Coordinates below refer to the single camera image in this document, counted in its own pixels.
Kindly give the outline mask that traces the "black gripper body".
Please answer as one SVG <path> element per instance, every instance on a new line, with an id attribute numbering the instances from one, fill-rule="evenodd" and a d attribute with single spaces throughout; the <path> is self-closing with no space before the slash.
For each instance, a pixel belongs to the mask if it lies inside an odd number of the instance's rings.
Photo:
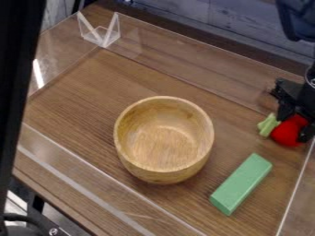
<path id="1" fill-rule="evenodd" d="M 300 84 L 285 78 L 275 80 L 275 87 L 271 95 L 278 100 L 296 105 L 296 113 L 306 118 L 315 118 L 315 88 L 308 82 Z"/>

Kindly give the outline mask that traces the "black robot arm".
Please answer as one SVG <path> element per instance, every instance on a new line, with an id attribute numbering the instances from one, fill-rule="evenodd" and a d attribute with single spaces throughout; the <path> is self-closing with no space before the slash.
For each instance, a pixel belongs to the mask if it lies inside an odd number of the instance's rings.
<path id="1" fill-rule="evenodd" d="M 275 6 L 286 37 L 315 42 L 315 0 L 275 0 Z M 278 99 L 279 121 L 271 138 L 284 146 L 298 147 L 315 136 L 315 60 L 305 82 L 281 77 L 271 94 Z"/>

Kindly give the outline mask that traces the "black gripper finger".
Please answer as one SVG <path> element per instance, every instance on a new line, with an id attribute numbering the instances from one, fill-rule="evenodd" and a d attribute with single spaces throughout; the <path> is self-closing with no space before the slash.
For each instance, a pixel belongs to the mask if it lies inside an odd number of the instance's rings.
<path id="1" fill-rule="evenodd" d="M 296 105 L 282 101 L 278 106 L 277 119 L 278 121 L 286 121 L 296 114 Z"/>
<path id="2" fill-rule="evenodd" d="M 306 125 L 300 132 L 298 141 L 306 143 L 315 136 L 315 122 Z"/>

